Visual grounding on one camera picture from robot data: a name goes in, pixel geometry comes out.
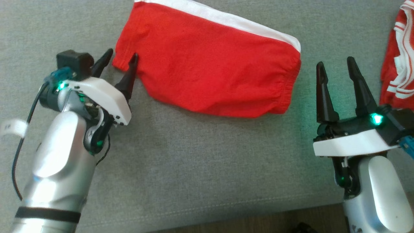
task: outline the black cable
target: black cable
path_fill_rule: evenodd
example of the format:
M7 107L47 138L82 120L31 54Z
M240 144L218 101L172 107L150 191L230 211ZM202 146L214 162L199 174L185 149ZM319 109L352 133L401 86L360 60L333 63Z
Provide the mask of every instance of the black cable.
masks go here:
M37 105L37 102L39 101L40 95L47 88L48 85L49 85L49 83L44 83L40 87L40 90L37 93L37 96L34 99L33 104L31 106L29 115L27 116L26 122L28 124L30 124L31 118L32 118L33 113L34 113L34 109L36 108L36 105ZM20 139L20 142L19 142L19 145L17 146L17 151L16 151L16 154L14 156L13 165L12 165L12 181L13 181L13 187L14 187L14 190L16 191L16 194L17 194L17 196L19 197L20 200L22 200L22 195L20 194L19 188L17 187L17 182L16 182L16 165L17 165L17 159L19 158L19 154L20 154L20 151L21 151L22 146L23 146L23 142L24 142L24 138L21 138Z
M105 159L105 157L108 155L108 152L109 152L109 149L111 148L111 137L109 136L109 134L108 134L108 148L106 149L106 151L105 151L105 154L102 156L102 158L96 163L96 165L98 166L98 164L100 163L100 162L102 162L102 160L104 160Z

